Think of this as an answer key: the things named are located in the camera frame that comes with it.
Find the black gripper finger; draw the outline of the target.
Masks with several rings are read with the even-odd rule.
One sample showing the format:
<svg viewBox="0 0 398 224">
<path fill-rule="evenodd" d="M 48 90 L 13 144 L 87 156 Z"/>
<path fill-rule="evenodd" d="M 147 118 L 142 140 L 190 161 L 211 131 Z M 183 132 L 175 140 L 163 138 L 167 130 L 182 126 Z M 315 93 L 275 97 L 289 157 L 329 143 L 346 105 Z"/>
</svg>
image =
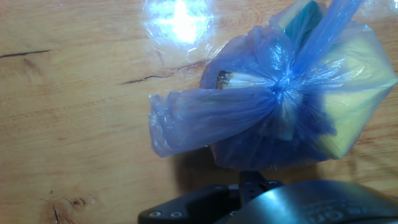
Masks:
<svg viewBox="0 0 398 224">
<path fill-rule="evenodd" d="M 210 185 L 156 205 L 138 215 L 138 224 L 226 223 L 247 203 L 283 185 L 258 171 L 240 172 L 238 184 Z"/>
</svg>

